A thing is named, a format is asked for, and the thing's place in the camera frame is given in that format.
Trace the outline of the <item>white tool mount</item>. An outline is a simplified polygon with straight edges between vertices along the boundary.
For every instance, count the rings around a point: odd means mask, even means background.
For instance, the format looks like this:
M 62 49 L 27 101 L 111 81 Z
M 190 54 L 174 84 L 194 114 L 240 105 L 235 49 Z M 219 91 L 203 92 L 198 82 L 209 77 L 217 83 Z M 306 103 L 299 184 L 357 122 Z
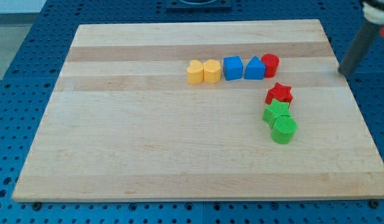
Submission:
M 360 4 L 368 22 L 384 26 L 384 0 L 361 0 Z

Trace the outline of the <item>grey pusher rod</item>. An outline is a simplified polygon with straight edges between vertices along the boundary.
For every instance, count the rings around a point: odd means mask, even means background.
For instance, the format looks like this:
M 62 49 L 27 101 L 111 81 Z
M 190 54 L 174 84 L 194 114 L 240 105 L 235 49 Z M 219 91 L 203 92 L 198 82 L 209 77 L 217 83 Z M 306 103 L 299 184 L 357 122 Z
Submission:
M 364 21 L 350 47 L 342 58 L 337 71 L 343 76 L 353 75 L 364 56 L 376 41 L 383 26 Z

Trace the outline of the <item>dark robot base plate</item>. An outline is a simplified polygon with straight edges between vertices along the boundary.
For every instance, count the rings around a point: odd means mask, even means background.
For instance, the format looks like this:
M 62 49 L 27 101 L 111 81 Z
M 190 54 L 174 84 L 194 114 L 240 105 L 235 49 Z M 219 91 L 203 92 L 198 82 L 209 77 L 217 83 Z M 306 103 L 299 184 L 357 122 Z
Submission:
M 165 0 L 167 12 L 229 11 L 233 0 Z

